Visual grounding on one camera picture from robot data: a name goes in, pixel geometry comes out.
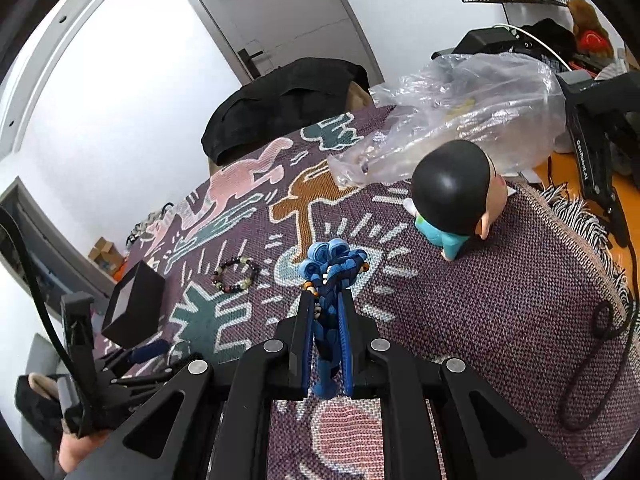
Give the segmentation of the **left hand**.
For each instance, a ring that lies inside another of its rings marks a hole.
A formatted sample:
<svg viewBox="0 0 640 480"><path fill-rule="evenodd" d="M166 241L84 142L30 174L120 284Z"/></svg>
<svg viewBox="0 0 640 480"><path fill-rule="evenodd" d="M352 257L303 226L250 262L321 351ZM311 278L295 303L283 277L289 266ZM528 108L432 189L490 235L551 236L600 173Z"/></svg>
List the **left hand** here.
<svg viewBox="0 0 640 480"><path fill-rule="evenodd" d="M78 438L74 434L63 434L58 449L58 463L66 474L72 472L93 450L101 446L110 436L110 430Z"/></svg>

